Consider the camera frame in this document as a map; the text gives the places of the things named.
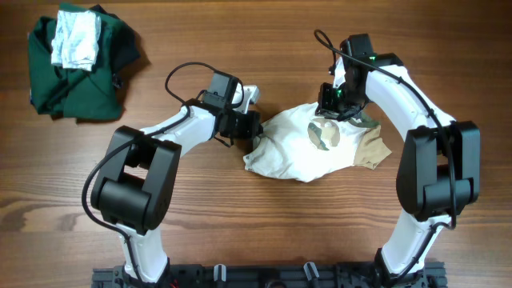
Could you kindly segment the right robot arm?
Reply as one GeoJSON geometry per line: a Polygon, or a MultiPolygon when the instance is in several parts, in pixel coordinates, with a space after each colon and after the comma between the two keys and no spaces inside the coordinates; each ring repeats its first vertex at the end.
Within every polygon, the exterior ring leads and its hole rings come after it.
{"type": "Polygon", "coordinates": [[[478,199],[480,130],[433,104],[403,61],[377,54],[368,34],[351,35],[339,47],[320,29],[314,36],[332,52],[335,78],[322,84],[316,113],[348,122],[372,102],[404,141],[396,177],[402,212],[375,255],[369,280],[375,287],[412,285],[425,276],[425,258],[439,233],[454,230],[463,209],[478,199]]]}

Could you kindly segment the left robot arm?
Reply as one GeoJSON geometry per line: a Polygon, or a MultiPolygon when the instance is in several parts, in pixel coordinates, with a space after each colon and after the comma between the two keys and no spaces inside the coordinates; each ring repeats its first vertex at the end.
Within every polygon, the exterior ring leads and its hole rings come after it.
{"type": "Polygon", "coordinates": [[[260,115],[250,106],[260,97],[256,85],[244,86],[216,70],[210,87],[182,104],[172,118],[137,130],[121,126],[105,157],[82,190],[86,213],[116,232],[125,261],[93,271],[93,287],[174,287],[170,260],[162,244],[161,223],[173,194],[180,158],[195,146],[218,138],[225,146],[262,132],[260,115]]]}

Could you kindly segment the white tan green shirt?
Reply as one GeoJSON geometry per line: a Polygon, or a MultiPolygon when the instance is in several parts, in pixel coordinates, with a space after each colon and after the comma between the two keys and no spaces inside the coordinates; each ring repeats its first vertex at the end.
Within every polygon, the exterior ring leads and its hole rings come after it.
{"type": "Polygon", "coordinates": [[[317,103],[284,110],[262,124],[245,169],[261,176],[311,182],[351,166],[375,169],[391,150],[379,122],[362,114],[346,122],[316,115],[317,103]]]}

